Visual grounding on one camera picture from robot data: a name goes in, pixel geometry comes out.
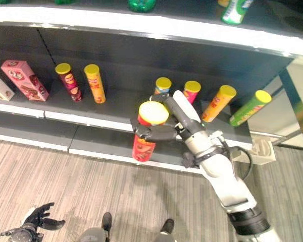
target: green bottle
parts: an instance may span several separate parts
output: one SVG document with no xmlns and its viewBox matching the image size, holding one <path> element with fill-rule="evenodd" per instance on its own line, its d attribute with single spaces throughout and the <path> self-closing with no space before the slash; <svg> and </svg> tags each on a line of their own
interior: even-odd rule
<svg viewBox="0 0 303 242">
<path fill-rule="evenodd" d="M 74 0 L 55 0 L 55 4 L 71 4 Z"/>
<path fill-rule="evenodd" d="M 254 0 L 230 0 L 221 20 L 226 24 L 241 24 L 243 17 Z"/>
<path fill-rule="evenodd" d="M 9 4 L 10 0 L 0 0 L 0 4 Z"/>
<path fill-rule="evenodd" d="M 134 12 L 147 13 L 153 10 L 156 0 L 128 0 L 129 8 Z"/>
</svg>

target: gray carpet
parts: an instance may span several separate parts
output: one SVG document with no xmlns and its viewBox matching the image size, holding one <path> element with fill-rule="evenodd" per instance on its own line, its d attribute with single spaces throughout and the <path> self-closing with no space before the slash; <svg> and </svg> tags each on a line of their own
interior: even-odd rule
<svg viewBox="0 0 303 242">
<path fill-rule="evenodd" d="M 247 183 L 281 238 L 303 241 L 303 151 L 275 151 L 278 161 L 256 166 Z M 44 231 L 44 242 L 76 241 L 99 226 L 106 211 L 114 217 L 112 242 L 152 241 L 168 217 L 175 219 L 179 242 L 234 241 L 212 188 L 199 175 L 0 142 L 0 232 L 51 201 L 52 218 L 66 225 Z"/>
</svg>

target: upper shelf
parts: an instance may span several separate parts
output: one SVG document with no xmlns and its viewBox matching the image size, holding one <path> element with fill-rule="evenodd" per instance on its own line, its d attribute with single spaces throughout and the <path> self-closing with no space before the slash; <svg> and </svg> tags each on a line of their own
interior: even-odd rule
<svg viewBox="0 0 303 242">
<path fill-rule="evenodd" d="M 283 56 L 303 55 L 303 14 L 276 2 L 255 1 L 237 27 L 221 22 L 224 9 L 215 0 L 158 0 L 148 14 L 129 11 L 127 1 L 121 0 L 81 0 L 64 6 L 54 5 L 54 1 L 28 2 L 15 0 L 0 6 L 0 24 L 109 32 Z M 290 18 L 301 24 L 290 23 Z"/>
</svg>

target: pink snack box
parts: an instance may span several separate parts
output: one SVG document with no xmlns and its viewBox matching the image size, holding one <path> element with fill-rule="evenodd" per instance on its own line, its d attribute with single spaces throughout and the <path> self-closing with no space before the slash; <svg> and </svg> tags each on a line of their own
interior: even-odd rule
<svg viewBox="0 0 303 242">
<path fill-rule="evenodd" d="M 46 101 L 48 92 L 24 60 L 6 60 L 1 69 L 29 100 Z"/>
</svg>

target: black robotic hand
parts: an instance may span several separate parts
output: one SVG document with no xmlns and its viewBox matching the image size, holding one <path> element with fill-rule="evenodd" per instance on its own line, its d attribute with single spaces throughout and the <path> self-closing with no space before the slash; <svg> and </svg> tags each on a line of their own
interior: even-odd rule
<svg viewBox="0 0 303 242">
<path fill-rule="evenodd" d="M 58 230 L 63 227 L 65 224 L 64 220 L 58 221 L 50 218 L 46 218 L 50 216 L 50 213 L 46 213 L 51 206 L 54 206 L 55 203 L 47 203 L 42 205 L 39 208 L 36 208 L 25 220 L 24 224 L 33 224 L 33 227 L 37 229 L 41 227 L 47 230 Z"/>
<path fill-rule="evenodd" d="M 9 242 L 41 242 L 42 233 L 37 233 L 37 228 L 47 230 L 58 230 L 65 224 L 64 220 L 54 220 L 47 218 L 50 213 L 46 213 L 54 203 L 47 203 L 36 208 L 25 220 L 20 228 L 10 229 L 0 233 L 0 236 L 9 236 Z"/>
</svg>

